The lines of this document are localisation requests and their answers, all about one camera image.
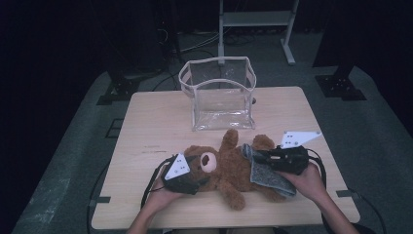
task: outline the white triangle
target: white triangle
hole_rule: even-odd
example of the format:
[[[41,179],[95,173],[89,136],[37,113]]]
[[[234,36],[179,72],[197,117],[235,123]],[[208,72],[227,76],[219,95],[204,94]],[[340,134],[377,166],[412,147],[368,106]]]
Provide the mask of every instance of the white triangle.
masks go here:
[[[182,176],[190,172],[188,163],[186,162],[185,156],[182,153],[179,153],[176,156],[175,161],[173,161],[172,166],[170,166],[167,175],[165,175],[165,179],[169,180],[171,178],[175,178],[177,176]]]
[[[321,136],[321,132],[285,132],[282,137],[281,148],[293,148]]]

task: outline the brown fur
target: brown fur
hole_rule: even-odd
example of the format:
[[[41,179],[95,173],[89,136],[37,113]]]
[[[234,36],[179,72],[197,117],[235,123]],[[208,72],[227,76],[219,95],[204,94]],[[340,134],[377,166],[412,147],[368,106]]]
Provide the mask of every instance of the brown fur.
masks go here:
[[[217,167],[209,174],[201,170],[200,158],[190,163],[192,179],[198,180],[209,176],[209,182],[200,188],[200,192],[220,191],[224,201],[237,211],[245,207],[245,199],[241,192],[257,190],[272,201],[280,202],[284,200],[284,197],[274,189],[250,182],[251,165],[243,157],[241,148],[237,147],[238,139],[238,131],[231,129],[227,131],[222,139],[219,151],[209,146],[197,145],[192,145],[185,150],[185,156],[201,155],[205,152],[214,153],[216,156]],[[254,139],[252,147],[255,149],[270,149],[274,148],[274,143],[266,136],[260,135]]]

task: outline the brown teddy bear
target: brown teddy bear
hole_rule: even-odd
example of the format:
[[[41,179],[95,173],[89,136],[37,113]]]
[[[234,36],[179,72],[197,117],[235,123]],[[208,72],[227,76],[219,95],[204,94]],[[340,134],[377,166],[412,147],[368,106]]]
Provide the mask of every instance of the brown teddy bear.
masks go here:
[[[257,136],[254,140],[261,149],[274,148],[274,143],[263,136]],[[245,207],[245,199],[241,192],[257,190],[275,202],[285,198],[273,188],[261,186],[250,182],[251,164],[242,155],[238,146],[238,131],[228,130],[222,139],[218,151],[210,146],[192,145],[184,152],[185,156],[201,155],[189,164],[191,168],[190,178],[197,181],[209,177],[209,181],[201,186],[200,192],[218,190],[229,206],[237,211]]]

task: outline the clear plastic bag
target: clear plastic bag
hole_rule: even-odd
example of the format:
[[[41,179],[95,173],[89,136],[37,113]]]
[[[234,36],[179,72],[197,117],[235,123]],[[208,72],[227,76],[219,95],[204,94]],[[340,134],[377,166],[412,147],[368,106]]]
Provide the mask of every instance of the clear plastic bag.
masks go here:
[[[255,128],[251,106],[256,77],[247,57],[188,61],[179,82],[192,100],[193,131]]]

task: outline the dark background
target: dark background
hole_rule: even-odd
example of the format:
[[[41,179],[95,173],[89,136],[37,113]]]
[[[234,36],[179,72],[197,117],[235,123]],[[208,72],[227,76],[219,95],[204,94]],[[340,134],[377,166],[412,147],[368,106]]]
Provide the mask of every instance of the dark background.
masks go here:
[[[165,68],[168,0],[0,2],[1,232],[10,232],[73,115],[102,72]],[[226,0],[227,10],[239,1]],[[283,10],[291,1],[240,1],[239,9]],[[178,31],[217,30],[218,0],[176,0]],[[376,82],[412,133],[412,3],[301,1],[294,30],[325,30],[315,66],[346,52]]]

